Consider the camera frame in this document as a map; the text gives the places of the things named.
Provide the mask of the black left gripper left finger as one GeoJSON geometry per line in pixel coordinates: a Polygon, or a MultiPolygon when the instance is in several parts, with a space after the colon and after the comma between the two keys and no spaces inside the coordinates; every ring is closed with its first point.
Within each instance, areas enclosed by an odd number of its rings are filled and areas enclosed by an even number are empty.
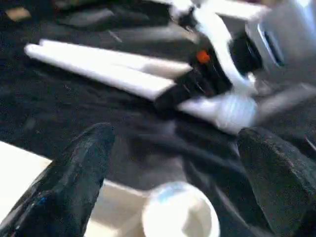
{"type": "Polygon", "coordinates": [[[41,172],[0,224],[2,237],[82,237],[109,169],[114,128],[98,123],[41,172]]]}

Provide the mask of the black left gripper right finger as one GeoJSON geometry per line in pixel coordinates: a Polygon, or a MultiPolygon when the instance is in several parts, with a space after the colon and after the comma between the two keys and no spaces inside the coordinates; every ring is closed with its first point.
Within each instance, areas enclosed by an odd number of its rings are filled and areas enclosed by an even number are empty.
{"type": "Polygon", "coordinates": [[[262,128],[239,132],[237,146],[256,201],[277,237],[316,235],[316,162],[262,128]]]}

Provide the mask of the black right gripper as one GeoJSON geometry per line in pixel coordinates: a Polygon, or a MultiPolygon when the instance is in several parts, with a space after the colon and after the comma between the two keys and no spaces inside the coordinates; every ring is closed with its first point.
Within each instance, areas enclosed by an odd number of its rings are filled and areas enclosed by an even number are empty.
{"type": "Polygon", "coordinates": [[[189,59],[191,69],[176,79],[176,84],[154,100],[158,110],[175,109],[194,97],[214,97],[229,91],[233,85],[223,72],[212,45],[196,50],[189,59]]]}

